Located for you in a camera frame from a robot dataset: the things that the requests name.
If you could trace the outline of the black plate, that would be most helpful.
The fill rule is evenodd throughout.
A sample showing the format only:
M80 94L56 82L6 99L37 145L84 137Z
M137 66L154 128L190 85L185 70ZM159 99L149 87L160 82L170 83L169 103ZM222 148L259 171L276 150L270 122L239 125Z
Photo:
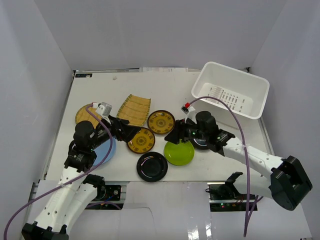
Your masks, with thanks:
M197 150L202 150L202 151L206 151L209 149L208 145L206 144L205 140L202 139L192 139L191 144L193 145L193 147Z
M145 182L155 183L162 180L168 172L166 158L155 151L143 154L137 161L136 171Z

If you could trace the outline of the rectangular bamboo tray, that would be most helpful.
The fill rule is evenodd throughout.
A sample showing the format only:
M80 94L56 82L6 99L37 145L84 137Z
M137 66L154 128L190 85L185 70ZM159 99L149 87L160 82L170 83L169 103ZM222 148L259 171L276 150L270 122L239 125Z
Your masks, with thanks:
M128 120L131 126L143 127L151 107L151 99L130 94L119 108L116 117Z

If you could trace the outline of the black plate front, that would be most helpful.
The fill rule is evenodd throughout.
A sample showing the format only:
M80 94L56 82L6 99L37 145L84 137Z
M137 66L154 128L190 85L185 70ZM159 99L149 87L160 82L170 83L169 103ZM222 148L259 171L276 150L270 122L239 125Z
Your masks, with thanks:
M155 151L143 154L137 161L136 171L145 182L155 183L162 180L168 172L166 158Z

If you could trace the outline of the yellow patterned plate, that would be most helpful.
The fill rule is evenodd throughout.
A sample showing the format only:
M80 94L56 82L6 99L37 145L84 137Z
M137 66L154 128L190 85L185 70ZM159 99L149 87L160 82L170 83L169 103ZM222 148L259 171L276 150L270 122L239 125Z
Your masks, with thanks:
M154 147L155 143L154 133L148 128L142 127L126 145L135 154L145 154Z
M157 110L148 117L147 126L156 135L166 135L173 130L175 118L166 110Z

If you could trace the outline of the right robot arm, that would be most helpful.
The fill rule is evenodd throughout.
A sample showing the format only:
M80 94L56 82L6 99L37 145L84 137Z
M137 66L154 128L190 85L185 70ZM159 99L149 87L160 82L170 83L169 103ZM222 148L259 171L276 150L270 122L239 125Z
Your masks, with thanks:
M267 185L257 194L273 199L286 210L293 211L312 190L313 185L296 157L282 158L245 146L234 134L219 128L208 111L197 113L195 119L176 120L164 139L175 145L202 140L214 153L247 165L267 179Z

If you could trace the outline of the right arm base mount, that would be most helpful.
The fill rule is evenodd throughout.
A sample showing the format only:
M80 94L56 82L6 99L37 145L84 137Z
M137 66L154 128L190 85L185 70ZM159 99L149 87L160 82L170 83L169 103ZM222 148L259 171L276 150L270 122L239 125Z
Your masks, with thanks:
M226 184L209 184L205 192L211 213L246 211L247 195L238 193Z

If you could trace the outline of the green plastic plate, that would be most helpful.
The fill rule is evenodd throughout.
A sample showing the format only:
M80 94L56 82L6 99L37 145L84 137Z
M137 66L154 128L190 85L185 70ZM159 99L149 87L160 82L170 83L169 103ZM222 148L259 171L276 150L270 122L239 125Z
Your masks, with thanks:
M164 146L166 160L175 166L188 165L194 158L195 149L190 142L173 144L167 142Z

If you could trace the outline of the round bamboo plate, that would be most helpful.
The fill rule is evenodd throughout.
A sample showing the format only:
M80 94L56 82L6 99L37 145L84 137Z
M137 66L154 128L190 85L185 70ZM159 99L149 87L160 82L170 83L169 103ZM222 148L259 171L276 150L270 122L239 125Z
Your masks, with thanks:
M75 115L75 124L78 124L82 121L89 121L90 123L92 123L93 127L95 128L99 122L94 118L92 117L91 114L89 114L86 110L86 108L89 106L90 104L87 104L83 107L81 107L76 115ZM96 113L96 110L92 107L89 107L88 110L93 114L95 115L100 121L102 120L102 117Z

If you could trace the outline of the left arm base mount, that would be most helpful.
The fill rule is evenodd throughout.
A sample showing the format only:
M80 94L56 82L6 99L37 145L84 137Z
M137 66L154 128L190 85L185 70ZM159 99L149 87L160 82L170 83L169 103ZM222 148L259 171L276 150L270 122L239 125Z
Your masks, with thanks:
M121 185L104 185L97 190L97 196L88 204L86 210L121 210Z

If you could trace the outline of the blue plastic plate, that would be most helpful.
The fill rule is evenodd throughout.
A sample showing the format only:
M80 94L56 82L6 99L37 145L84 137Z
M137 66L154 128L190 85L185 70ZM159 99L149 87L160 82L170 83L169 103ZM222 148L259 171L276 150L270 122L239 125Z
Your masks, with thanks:
M104 160L103 163L106 163L113 158L113 156L116 153L116 147L117 147L116 139L114 137L112 139L108 139L106 142L102 143L100 146L98 146L94 150L96 154L96 159L92 166L96 166L102 161L102 159L105 157L105 155L109 151L111 144L112 144L112 148L110 150L110 153L108 154L107 158Z

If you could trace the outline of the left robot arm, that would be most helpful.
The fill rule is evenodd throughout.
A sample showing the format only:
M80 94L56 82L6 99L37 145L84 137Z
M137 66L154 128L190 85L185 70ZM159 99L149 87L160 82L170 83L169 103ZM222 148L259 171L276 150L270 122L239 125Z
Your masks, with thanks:
M102 119L97 126L88 120L76 124L68 156L55 189L41 213L33 223L26 223L22 236L26 240L67 240L70 231L93 200L105 196L106 187L102 176L90 174L97 167L94 164L95 149L116 138L128 143L140 131L139 126L131 126L128 120L111 117Z

